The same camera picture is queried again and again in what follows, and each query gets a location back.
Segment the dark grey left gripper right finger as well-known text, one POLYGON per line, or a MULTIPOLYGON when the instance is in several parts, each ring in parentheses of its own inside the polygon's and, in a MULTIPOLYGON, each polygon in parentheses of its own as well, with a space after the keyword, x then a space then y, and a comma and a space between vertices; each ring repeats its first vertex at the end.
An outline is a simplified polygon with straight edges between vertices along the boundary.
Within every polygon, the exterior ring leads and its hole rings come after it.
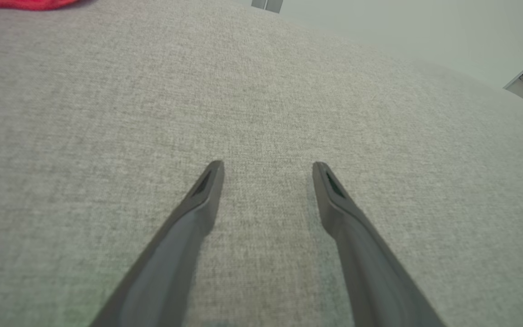
POLYGON ((355 326, 444 326, 330 167, 314 162, 312 176, 322 226, 336 241, 355 326))

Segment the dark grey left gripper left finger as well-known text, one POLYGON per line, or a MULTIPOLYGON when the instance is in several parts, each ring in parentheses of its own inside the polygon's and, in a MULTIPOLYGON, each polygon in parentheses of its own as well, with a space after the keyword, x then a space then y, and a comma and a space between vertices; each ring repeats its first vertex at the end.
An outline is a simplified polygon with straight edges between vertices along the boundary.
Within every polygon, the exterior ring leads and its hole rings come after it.
POLYGON ((183 324, 197 258, 215 224, 223 182, 223 161, 210 162, 98 312, 93 327, 183 324))

